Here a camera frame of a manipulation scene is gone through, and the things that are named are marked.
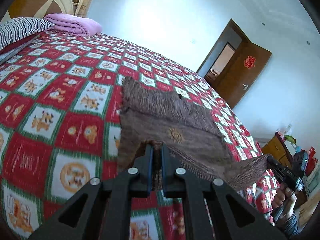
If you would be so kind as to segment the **right hand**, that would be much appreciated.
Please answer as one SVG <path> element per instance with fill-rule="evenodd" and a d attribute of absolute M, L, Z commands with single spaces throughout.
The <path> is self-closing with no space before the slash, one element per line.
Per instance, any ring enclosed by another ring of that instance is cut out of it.
<path fill-rule="evenodd" d="M 276 195 L 272 200 L 272 209 L 284 206 L 284 210 L 278 218 L 276 224 L 282 225 L 293 216 L 297 197 L 295 193 L 285 184 L 281 184 L 276 190 Z"/>

